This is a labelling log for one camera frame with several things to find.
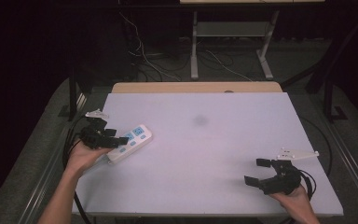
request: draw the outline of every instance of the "metal stand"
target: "metal stand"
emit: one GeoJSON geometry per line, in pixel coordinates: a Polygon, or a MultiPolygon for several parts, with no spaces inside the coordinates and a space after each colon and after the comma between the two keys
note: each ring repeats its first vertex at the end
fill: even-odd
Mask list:
{"type": "Polygon", "coordinates": [[[72,121],[76,112],[76,82],[74,68],[72,67],[71,74],[69,75],[69,121],[72,121]]]}
{"type": "Polygon", "coordinates": [[[314,64],[313,66],[307,68],[306,70],[302,71],[301,73],[285,80],[284,82],[282,82],[281,88],[285,89],[286,87],[292,85],[293,83],[296,83],[297,81],[301,80],[304,77],[310,76],[313,72],[315,72],[316,69],[318,69],[320,67],[320,61],[317,62],[316,64],[314,64]]]}
{"type": "Polygon", "coordinates": [[[275,24],[277,22],[278,15],[279,15],[279,11],[275,11],[274,14],[272,15],[272,19],[268,25],[268,32],[264,39],[263,48],[258,49],[256,51],[258,61],[260,61],[261,68],[263,69],[264,75],[266,76],[267,80],[272,80],[274,78],[274,76],[271,73],[271,70],[269,69],[269,64],[267,63],[266,53],[267,53],[267,49],[269,47],[269,42],[271,41],[272,34],[275,29],[275,24]]]}
{"type": "Polygon", "coordinates": [[[257,22],[198,22],[197,11],[193,18],[193,36],[191,52],[191,79],[199,79],[197,62],[197,36],[264,36],[264,44],[256,51],[257,58],[267,80],[272,80],[273,75],[267,63],[266,53],[269,48],[279,10],[275,11],[270,21],[257,22]]]}
{"type": "Polygon", "coordinates": [[[333,81],[326,80],[324,83],[324,115],[330,122],[334,122],[336,119],[348,119],[344,114],[344,111],[339,106],[334,106],[337,111],[337,115],[332,113],[333,106],[333,81]]]}

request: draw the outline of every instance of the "table leg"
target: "table leg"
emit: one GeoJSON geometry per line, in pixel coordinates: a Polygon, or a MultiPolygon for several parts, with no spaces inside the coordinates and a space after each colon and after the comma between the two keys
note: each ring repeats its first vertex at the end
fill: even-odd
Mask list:
{"type": "Polygon", "coordinates": [[[267,63],[266,53],[267,53],[267,49],[269,48],[269,42],[271,41],[272,34],[275,29],[275,24],[278,19],[278,15],[279,15],[279,11],[275,11],[274,14],[272,15],[271,21],[268,25],[267,33],[265,35],[263,48],[258,49],[256,51],[257,58],[260,61],[261,68],[263,69],[264,75],[266,76],[267,80],[273,79],[273,75],[271,73],[271,70],[269,69],[269,64],[267,63]]]}
{"type": "Polygon", "coordinates": [[[192,38],[192,50],[191,50],[191,79],[199,79],[199,68],[197,63],[197,11],[194,12],[193,18],[193,38],[192,38]]]}

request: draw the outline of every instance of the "white table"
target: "white table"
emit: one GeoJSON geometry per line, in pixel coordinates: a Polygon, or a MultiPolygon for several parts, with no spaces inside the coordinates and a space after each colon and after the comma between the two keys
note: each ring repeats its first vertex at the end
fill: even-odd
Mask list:
{"type": "MultiPolygon", "coordinates": [[[[143,123],[154,139],[124,161],[104,162],[80,178],[76,192],[93,215],[284,215],[276,201],[246,186],[243,176],[276,175],[255,159],[275,159],[281,147],[313,151],[283,92],[112,93],[103,112],[110,116],[106,128],[117,135],[143,123]]],[[[319,161],[294,166],[316,179],[311,203],[317,216],[342,215],[319,161]]]]}

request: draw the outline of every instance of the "human hand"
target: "human hand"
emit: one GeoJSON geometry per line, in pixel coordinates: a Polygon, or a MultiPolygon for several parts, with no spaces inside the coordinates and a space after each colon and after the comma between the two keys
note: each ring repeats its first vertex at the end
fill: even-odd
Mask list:
{"type": "Polygon", "coordinates": [[[83,172],[89,169],[100,156],[112,150],[112,148],[104,147],[90,149],[79,140],[71,151],[65,170],[75,172],[78,177],[81,177],[83,172]]]}
{"type": "Polygon", "coordinates": [[[299,223],[319,224],[319,220],[313,212],[307,192],[303,186],[300,185],[288,195],[284,193],[273,193],[269,196],[280,202],[287,213],[299,223]]]}

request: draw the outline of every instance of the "white power strip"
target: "white power strip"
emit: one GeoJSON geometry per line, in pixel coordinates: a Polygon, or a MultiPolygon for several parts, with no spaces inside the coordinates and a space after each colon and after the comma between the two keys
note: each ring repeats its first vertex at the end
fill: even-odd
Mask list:
{"type": "Polygon", "coordinates": [[[143,124],[140,124],[122,137],[129,138],[127,145],[119,146],[106,154],[111,164],[124,160],[130,154],[149,143],[152,140],[153,134],[143,124]]]}

